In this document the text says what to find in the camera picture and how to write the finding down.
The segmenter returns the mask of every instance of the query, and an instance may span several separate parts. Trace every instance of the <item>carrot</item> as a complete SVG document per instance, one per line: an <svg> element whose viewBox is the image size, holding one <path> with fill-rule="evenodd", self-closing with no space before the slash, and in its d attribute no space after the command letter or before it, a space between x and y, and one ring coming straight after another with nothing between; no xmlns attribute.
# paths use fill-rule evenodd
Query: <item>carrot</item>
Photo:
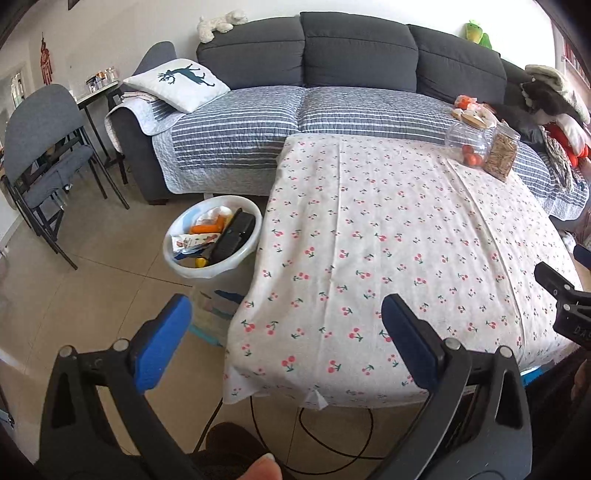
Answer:
<svg viewBox="0 0 591 480"><path fill-rule="evenodd" d="M226 224L226 217L218 215L216 223L209 223L207 225L194 225L191 227L190 233L222 233Z"/></svg>
<svg viewBox="0 0 591 480"><path fill-rule="evenodd" d="M223 215L218 215L216 219L216 226L219 228L219 233L222 233L224 227L226 226L226 217Z"/></svg>

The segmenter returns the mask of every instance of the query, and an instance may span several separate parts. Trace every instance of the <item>black cable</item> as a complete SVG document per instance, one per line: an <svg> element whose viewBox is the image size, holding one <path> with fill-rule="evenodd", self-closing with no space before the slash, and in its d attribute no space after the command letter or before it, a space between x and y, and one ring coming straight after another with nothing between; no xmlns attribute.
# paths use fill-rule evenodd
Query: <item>black cable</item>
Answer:
<svg viewBox="0 0 591 480"><path fill-rule="evenodd" d="M369 431L369 438L371 438L372 434L373 434L373 424L374 424L374 414L372 413L372 411L367 408L367 411L369 412L369 416L372 420L372 428ZM298 417L298 420L300 422L300 427L302 428L302 430L304 430L304 432L306 432L311 438L312 440L314 440L316 443L319 443L320 445L322 445L324 448L326 448L327 450L330 450L331 452L336 453L337 455L343 456L343 457L348 457L348 458L357 458L360 460L384 460L385 457L367 457L367 456L358 456L358 455L349 455L348 453L344 453L344 452L340 452L338 450L335 450L332 447L329 447L327 444L325 444L324 442L322 442L321 440L319 440L318 438L316 438L312 432L310 432L306 426L304 425L301 416L304 413L304 409L302 408L300 410L300 415Z"/></svg>
<svg viewBox="0 0 591 480"><path fill-rule="evenodd" d="M256 422L255 408L254 408L254 403L252 402L252 397L250 397L250 402L251 402L252 422L255 426L256 434L258 435L259 440L261 441L263 447L266 448L266 450L270 452L271 449L267 446L267 444L265 443L265 440L263 440L262 435L261 435L261 431L259 430L259 427L258 427L258 423ZM222 408L222 405L223 405L223 399L220 399L215 411L213 412L212 416L209 417L209 420L207 421L207 424L205 425L205 428L203 429L201 436L199 437L199 441L197 442L197 446L195 447L196 452L198 452L199 449L201 448L201 445L203 444L203 441L205 440L205 437L207 436L209 428L211 427L213 421L217 417L217 414L219 413L220 409ZM287 466L286 464L284 464L280 460L278 460L278 462L280 464L282 464L282 466L287 468L288 470L295 472L295 473L299 473L300 475L328 475L330 473L336 473L336 472L340 472L341 470L344 470L348 466L353 465L353 463L355 463L357 460L383 460L384 457L363 456L363 452L367 449L369 442L371 440L371 437L374 433L374 414L372 413L372 411L369 408L367 408L367 411L369 413L369 419L371 422L370 426L369 426L369 435L368 435L367 441L365 442L365 445L363 446L363 448L361 449L361 451L357 455L350 455L348 453L340 452L339 450L336 450L336 449L328 446L327 444L325 444L324 442L322 442L321 440L316 438L304 425L304 423L301 419L302 415L304 413L304 409L303 408L300 409L300 414L298 415L298 420L299 420L300 426L304 430L304 432L306 432L306 434L308 434L308 436L310 436L315 442L322 445L327 450L330 450L331 452L336 453L337 455L340 455L343 457L352 458L352 460L350 462L346 463L345 465L343 465L339 468L336 468L334 470L330 470L328 472L303 472L301 470L296 470L295 468Z"/></svg>
<svg viewBox="0 0 591 480"><path fill-rule="evenodd" d="M201 436L199 437L199 441L197 442L197 446L195 447L195 452L198 452L199 449L201 448L201 444L203 443L203 441L205 440L205 437L207 436L207 433L209 431L209 427L212 426L212 423L216 419L217 414L220 411L220 408L222 408L222 405L223 405L223 398L220 398L220 403L217 404L217 407L213 411L212 416L209 417L209 420L207 421L207 425L205 425L205 428L201 432Z"/></svg>
<svg viewBox="0 0 591 480"><path fill-rule="evenodd" d="M261 441L261 443L262 443L263 447L264 447L264 448L266 448L266 450L270 452L270 451L271 451L271 449L270 449L270 448L267 446L267 444L265 443L265 440L263 440L263 438L262 438L262 435L261 435L261 431L259 430L259 428L258 428L258 424L256 423L256 418L255 418L255 409L254 409L254 405L253 405L253 403L252 403L252 397L250 397L250 401L251 401L251 414L252 414L252 422L253 422L253 423L254 423L254 425L255 425L256 434L258 435L258 437L259 437L259 440ZM364 451L367 449L367 447L368 447L368 445L369 445L369 441L371 440L372 433L374 432L374 416L373 416L373 414L371 413L371 411L370 411L369 409L368 409L368 411L369 411L369 419L370 419L370 421L371 421L371 425L370 425L370 427L369 427L369 435L368 435L368 439L367 439L367 441L365 442L365 445L363 446L363 448L361 449L361 451L359 452L359 454L358 454L358 455L356 455L356 456L354 456L354 457L353 457L353 460L351 460L349 463L346 463L346 464L344 464L343 466L341 466L341 467L339 467L339 468L335 468L334 470L329 470L329 471L327 471L327 472L303 472L303 471L301 471L301 470L296 470L295 468L292 468L292 467L290 467L290 466L287 466L286 464L284 464L284 463L282 463L282 462L281 462L281 464L282 464L282 465L283 465L285 468L287 468L288 470L290 470L290 471L292 471L292 472L295 472L295 473L299 473L300 475L328 475L328 474L330 474L330 473L336 473L336 472L340 472L341 470L344 470L344 469L345 469L345 468L347 468L348 466L350 466L350 465L353 465L353 464L354 464L354 463L355 463L357 460L359 460L359 459L362 457L362 455L363 455ZM317 440L317 439L316 439L316 438L315 438L313 435L311 435L311 434L310 434L310 432L307 432L307 433L308 433L308 434L309 434L311 437L313 437L313 438L314 438L314 439L315 439L317 442L319 442L319 441L318 441L318 440ZM343 456L351 457L351 455L348 455L348 454L345 454L345 453L342 453L342 452L338 452L338 451L336 451L336 450L333 450L333 449L331 449L331 448L329 448L329 450L332 450L332 451L334 451L335 453L338 453L339 455L343 455Z"/></svg>

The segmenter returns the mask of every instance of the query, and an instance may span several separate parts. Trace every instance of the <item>deer print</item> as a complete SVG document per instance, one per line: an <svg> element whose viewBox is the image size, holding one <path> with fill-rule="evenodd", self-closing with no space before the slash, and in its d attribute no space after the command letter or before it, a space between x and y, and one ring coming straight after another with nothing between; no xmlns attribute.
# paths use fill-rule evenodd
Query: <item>deer print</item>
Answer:
<svg viewBox="0 0 591 480"><path fill-rule="evenodd" d="M177 73L180 73L181 75L185 75L186 78L188 78L189 80L194 81L198 85L201 84L201 83L204 83L208 87L214 87L215 84L209 84L208 82L206 82L205 80L203 80L205 78L205 74L203 74L203 76L201 76L201 77L198 77L197 75L195 75L193 73L193 72L196 72L198 70L201 70L201 69L199 69L199 68L192 69L191 68L191 65L189 65L189 66L187 66L186 68L183 68L183 69L167 70L166 73L159 73L158 74L158 77L160 78L160 81L161 82L168 82L170 85L172 85L175 82L175 80L176 80L174 78L174 76Z"/></svg>

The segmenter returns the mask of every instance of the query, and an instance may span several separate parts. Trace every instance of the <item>gray sofa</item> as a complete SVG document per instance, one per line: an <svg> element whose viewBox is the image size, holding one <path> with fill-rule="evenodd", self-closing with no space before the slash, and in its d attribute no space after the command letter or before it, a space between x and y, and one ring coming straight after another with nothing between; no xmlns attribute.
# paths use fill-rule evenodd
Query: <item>gray sofa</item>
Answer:
<svg viewBox="0 0 591 480"><path fill-rule="evenodd" d="M136 73L175 57L172 44L157 44ZM336 12L237 25L200 44L197 60L232 91L187 115L158 142L168 142L187 174L205 179L194 191L212 193L268 194L274 159L296 132L442 144L457 95L525 108L519 84L531 80L497 52L462 38ZM172 198L152 138L126 109L111 120L146 201ZM541 201L563 194L544 159L526 145L515 171ZM557 201L584 204L588 190L579 190L580 198Z"/></svg>

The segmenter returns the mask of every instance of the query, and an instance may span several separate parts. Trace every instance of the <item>cherry print tablecloth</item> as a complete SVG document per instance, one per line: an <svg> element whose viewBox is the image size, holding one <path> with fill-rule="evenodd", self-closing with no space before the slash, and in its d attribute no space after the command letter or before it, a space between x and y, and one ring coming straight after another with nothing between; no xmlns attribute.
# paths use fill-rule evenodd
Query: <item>cherry print tablecloth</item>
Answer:
<svg viewBox="0 0 591 480"><path fill-rule="evenodd" d="M349 135L293 135L278 157L255 274L232 319L224 399L286 394L302 406L422 400L382 299L467 348L510 346L522 369L570 352L545 261L580 287L548 216L515 174L502 183L444 147Z"/></svg>

